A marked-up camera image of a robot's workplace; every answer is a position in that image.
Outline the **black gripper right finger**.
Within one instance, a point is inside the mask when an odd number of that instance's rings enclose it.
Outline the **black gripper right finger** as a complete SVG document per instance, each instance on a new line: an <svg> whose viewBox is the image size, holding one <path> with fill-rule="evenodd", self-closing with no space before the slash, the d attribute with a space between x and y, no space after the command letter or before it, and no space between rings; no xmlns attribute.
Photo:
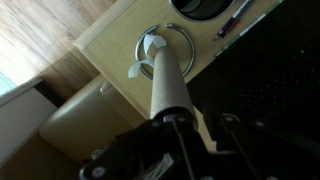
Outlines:
<svg viewBox="0 0 320 180"><path fill-rule="evenodd" d="M319 144L267 120L206 115L219 180L320 180Z"/></svg>

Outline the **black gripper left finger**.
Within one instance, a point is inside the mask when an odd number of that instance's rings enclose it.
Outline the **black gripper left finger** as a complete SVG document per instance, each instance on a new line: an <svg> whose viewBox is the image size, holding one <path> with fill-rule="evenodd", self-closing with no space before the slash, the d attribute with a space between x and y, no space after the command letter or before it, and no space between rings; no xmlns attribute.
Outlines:
<svg viewBox="0 0 320 180"><path fill-rule="evenodd" d="M169 114L122 136L79 173L81 180L196 180L200 135L195 118Z"/></svg>

